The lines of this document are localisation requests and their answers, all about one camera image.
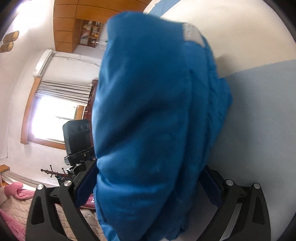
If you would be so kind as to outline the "blue quilted puffer jacket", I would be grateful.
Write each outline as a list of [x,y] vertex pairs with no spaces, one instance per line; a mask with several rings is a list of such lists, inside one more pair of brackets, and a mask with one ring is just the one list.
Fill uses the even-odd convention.
[[187,229],[230,88],[193,25],[124,12],[107,35],[92,110],[98,221],[107,240],[174,240]]

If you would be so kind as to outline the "dark wooden headboard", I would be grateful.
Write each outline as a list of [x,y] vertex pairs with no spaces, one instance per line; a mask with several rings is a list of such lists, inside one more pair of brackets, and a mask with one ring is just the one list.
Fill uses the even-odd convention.
[[95,94],[96,94],[97,86],[98,86],[98,80],[96,80],[96,79],[92,80],[92,87],[91,87],[91,91],[89,94],[88,103],[87,103],[87,106],[86,106],[86,108],[84,110],[84,114],[83,114],[83,119],[89,121],[90,140],[91,140],[92,145],[93,145],[93,137],[92,137],[91,120],[92,120],[92,109],[93,109],[93,104],[95,101]]

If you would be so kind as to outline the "wooden framed window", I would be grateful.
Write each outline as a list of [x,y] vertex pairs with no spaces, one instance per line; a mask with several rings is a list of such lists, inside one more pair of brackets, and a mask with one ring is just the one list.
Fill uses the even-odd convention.
[[85,106],[69,100],[37,95],[41,78],[34,79],[21,128],[21,144],[35,143],[64,150],[63,124],[81,120]]

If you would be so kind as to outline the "grey striped curtain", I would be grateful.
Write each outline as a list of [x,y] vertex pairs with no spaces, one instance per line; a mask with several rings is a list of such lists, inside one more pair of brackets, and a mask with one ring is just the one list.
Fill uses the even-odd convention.
[[36,95],[51,96],[86,106],[91,89],[89,85],[41,80]]

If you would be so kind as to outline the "wooden wardrobe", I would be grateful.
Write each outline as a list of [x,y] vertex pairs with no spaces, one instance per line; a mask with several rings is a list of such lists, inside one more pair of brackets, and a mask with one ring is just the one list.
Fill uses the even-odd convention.
[[146,0],[54,1],[55,50],[73,53],[80,44],[83,22],[105,24],[109,18],[122,11],[143,11],[149,3]]

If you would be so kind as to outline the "blue and white bed blanket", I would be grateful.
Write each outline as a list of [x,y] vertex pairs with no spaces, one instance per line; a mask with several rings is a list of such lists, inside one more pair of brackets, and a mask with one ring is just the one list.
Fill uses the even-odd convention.
[[196,26],[233,102],[208,165],[258,183],[272,240],[295,240],[295,26],[276,1],[150,1],[145,13]]

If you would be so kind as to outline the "white wall air conditioner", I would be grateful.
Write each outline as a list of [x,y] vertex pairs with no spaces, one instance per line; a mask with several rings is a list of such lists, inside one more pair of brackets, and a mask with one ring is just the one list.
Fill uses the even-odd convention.
[[44,53],[40,57],[39,61],[37,62],[36,67],[34,68],[34,71],[33,71],[34,78],[42,76],[42,73],[46,67],[46,64],[51,59],[53,53],[54,53],[54,51],[51,49],[46,49],[44,51]]

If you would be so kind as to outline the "wooden wall shelf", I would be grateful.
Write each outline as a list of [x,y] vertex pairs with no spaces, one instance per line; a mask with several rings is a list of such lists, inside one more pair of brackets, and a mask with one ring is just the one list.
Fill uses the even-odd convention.
[[80,27],[80,45],[96,48],[104,23],[90,20],[82,20]]

